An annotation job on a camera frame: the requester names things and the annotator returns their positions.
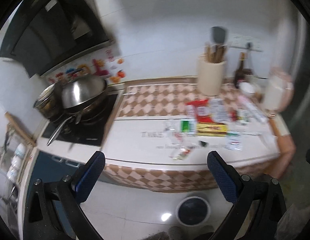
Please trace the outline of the yellow red snack wrapper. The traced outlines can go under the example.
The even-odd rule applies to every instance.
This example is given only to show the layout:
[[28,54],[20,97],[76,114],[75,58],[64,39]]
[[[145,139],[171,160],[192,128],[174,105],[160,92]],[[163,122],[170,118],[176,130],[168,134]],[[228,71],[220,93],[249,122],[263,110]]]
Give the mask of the yellow red snack wrapper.
[[196,135],[207,137],[225,137],[228,126],[223,123],[199,122],[196,125]]

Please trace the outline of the green white medicine box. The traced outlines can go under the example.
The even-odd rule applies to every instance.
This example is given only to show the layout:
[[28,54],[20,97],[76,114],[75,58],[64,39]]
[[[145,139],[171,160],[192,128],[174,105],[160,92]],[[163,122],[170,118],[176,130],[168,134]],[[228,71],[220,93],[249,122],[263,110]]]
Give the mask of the green white medicine box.
[[196,120],[183,119],[180,121],[180,131],[183,133],[196,134]]

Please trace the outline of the red white sugar bag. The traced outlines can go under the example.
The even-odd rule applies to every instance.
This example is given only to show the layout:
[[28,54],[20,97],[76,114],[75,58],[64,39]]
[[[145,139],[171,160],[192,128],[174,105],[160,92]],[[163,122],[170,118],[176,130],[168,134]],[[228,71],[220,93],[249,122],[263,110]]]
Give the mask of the red white sugar bag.
[[185,104],[187,116],[202,123],[211,123],[208,99],[190,101]]

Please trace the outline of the white trash bin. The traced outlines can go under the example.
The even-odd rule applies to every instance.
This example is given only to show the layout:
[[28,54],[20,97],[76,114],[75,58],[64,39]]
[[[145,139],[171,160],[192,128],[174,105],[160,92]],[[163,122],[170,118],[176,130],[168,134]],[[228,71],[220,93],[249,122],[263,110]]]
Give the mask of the white trash bin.
[[183,199],[176,207],[176,218],[183,226],[194,227],[205,223],[211,215],[209,202],[199,196]]

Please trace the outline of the blue cabinet door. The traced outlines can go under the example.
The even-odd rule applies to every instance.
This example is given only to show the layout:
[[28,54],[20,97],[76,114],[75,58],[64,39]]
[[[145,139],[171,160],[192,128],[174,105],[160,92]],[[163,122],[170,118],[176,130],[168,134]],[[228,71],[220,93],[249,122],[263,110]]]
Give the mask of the blue cabinet door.
[[[65,175],[73,175],[78,168],[82,166],[81,163],[51,155],[47,152],[39,151],[35,164],[30,172],[30,180],[28,182],[28,190],[26,194],[26,201],[30,198],[31,188],[36,179],[41,179],[44,183],[59,181]],[[74,230],[67,221],[66,214],[59,201],[54,201],[54,207],[57,211],[58,218],[63,226],[63,229],[69,237],[76,239]]]

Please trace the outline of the small white sachet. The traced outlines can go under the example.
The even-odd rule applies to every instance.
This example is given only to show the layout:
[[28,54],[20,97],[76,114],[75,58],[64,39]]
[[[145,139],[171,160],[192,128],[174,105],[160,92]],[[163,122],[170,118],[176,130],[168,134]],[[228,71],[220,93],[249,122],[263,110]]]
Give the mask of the small white sachet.
[[225,148],[231,151],[242,151],[242,137],[238,132],[228,132]]

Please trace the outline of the black induction cooktop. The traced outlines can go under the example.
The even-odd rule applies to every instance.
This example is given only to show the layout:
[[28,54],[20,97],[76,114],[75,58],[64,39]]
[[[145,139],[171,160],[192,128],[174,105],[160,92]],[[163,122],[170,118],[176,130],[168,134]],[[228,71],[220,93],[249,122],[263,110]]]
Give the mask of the black induction cooktop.
[[75,119],[70,119],[61,129],[56,140],[73,144],[100,146],[103,140],[105,127],[113,108],[116,106],[119,92],[111,92],[107,95],[94,112],[82,117],[76,124]]

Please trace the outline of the clear plastic wrapper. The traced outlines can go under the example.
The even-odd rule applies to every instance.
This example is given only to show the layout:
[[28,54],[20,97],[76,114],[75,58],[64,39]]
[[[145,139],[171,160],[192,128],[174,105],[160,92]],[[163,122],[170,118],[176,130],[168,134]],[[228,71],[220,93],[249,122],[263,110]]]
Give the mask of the clear plastic wrapper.
[[183,160],[190,154],[190,152],[190,148],[187,148],[185,146],[179,146],[178,148],[173,150],[173,152],[170,154],[170,158],[174,160]]

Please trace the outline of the pink white long box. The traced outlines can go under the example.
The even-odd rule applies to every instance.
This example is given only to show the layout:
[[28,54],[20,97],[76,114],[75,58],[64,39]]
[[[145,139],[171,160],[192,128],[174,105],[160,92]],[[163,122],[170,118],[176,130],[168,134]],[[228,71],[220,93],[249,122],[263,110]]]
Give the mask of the pink white long box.
[[268,118],[250,99],[243,95],[238,96],[237,99],[258,122],[262,124],[268,122]]

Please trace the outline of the steel pot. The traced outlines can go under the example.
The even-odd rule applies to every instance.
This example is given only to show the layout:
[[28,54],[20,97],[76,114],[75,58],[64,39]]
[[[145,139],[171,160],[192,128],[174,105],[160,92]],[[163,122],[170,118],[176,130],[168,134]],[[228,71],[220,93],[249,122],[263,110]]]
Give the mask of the steel pot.
[[48,86],[36,99],[33,108],[38,110],[46,119],[56,121],[63,115],[62,85],[57,81]]

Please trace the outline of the white pink electric kettle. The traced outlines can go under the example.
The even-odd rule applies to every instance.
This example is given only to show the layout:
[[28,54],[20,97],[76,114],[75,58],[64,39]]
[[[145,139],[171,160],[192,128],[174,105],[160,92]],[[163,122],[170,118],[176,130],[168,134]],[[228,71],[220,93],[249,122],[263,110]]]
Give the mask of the white pink electric kettle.
[[267,113],[280,113],[291,103],[294,94],[292,78],[279,67],[273,67],[268,78],[263,99],[262,110]]

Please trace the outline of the white ceramic bowl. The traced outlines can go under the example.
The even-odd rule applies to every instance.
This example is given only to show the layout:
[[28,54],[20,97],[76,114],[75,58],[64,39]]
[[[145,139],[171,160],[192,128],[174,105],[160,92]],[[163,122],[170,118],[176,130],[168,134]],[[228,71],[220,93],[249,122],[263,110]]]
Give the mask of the white ceramic bowl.
[[252,98],[255,95],[255,88],[251,83],[241,82],[239,89],[241,93],[248,98]]

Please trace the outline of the steel wok lid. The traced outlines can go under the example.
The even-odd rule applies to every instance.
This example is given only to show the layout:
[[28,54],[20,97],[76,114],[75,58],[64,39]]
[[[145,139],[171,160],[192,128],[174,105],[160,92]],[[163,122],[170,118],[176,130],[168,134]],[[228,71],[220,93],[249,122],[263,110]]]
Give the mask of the steel wok lid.
[[64,85],[62,90],[62,105],[68,109],[100,96],[107,89],[107,81],[96,75],[85,75]]

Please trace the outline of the dark glass sauce bottle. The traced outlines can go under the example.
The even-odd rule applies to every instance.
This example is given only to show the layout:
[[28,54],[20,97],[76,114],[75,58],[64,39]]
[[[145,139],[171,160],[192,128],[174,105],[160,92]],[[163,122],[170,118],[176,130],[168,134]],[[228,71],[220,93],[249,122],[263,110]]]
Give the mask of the dark glass sauce bottle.
[[245,74],[244,74],[244,63],[245,63],[246,55],[244,52],[240,53],[240,60],[239,60],[239,66],[237,70],[235,71],[234,75],[234,81],[233,84],[235,88],[239,88],[239,85],[241,82],[245,80]]

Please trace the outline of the checkered counter mat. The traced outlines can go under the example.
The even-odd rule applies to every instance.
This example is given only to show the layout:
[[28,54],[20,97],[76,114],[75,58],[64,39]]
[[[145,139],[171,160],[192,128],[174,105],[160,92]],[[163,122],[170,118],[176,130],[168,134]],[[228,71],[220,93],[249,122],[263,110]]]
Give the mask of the checkered counter mat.
[[[279,158],[277,138],[269,122],[250,116],[248,122],[232,121],[239,109],[239,93],[224,85],[218,97],[207,97],[193,83],[159,83],[128,86],[114,111],[102,145],[105,174],[130,187],[156,192],[186,192],[216,187],[207,167],[207,155],[217,151],[241,174],[257,177]],[[242,137],[242,151],[225,148],[225,137],[207,137],[180,131],[187,116],[185,104],[208,99],[211,123],[223,123],[228,132]],[[183,160],[170,154],[179,146],[190,148]]]

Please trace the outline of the cream utensil holder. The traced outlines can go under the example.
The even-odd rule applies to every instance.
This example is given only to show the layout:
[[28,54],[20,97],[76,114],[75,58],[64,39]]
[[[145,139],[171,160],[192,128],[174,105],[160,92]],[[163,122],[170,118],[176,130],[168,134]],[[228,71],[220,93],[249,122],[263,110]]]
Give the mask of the cream utensil holder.
[[206,96],[217,96],[220,93],[226,61],[211,63],[204,55],[197,60],[197,89]]

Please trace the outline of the black spatula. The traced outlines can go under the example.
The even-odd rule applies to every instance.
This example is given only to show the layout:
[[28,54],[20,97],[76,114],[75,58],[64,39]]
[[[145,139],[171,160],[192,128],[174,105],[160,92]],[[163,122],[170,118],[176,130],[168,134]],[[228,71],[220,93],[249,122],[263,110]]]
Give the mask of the black spatula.
[[226,44],[228,31],[224,27],[214,26],[211,28],[211,35],[214,44],[224,45]]

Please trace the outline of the black range hood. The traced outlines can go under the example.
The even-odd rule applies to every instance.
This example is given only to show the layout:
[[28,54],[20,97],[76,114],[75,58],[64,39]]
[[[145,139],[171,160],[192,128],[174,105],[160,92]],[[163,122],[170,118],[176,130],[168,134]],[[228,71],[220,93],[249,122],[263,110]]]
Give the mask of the black range hood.
[[16,10],[4,34],[0,58],[19,62],[28,76],[47,75],[112,42],[96,0],[12,1]]

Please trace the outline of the wall power strip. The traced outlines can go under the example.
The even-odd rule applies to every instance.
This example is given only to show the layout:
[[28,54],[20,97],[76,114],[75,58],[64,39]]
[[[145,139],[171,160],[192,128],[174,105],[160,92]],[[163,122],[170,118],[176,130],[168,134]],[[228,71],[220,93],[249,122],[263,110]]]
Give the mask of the wall power strip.
[[250,49],[252,51],[263,52],[260,38],[241,34],[229,34],[228,44],[231,48]]

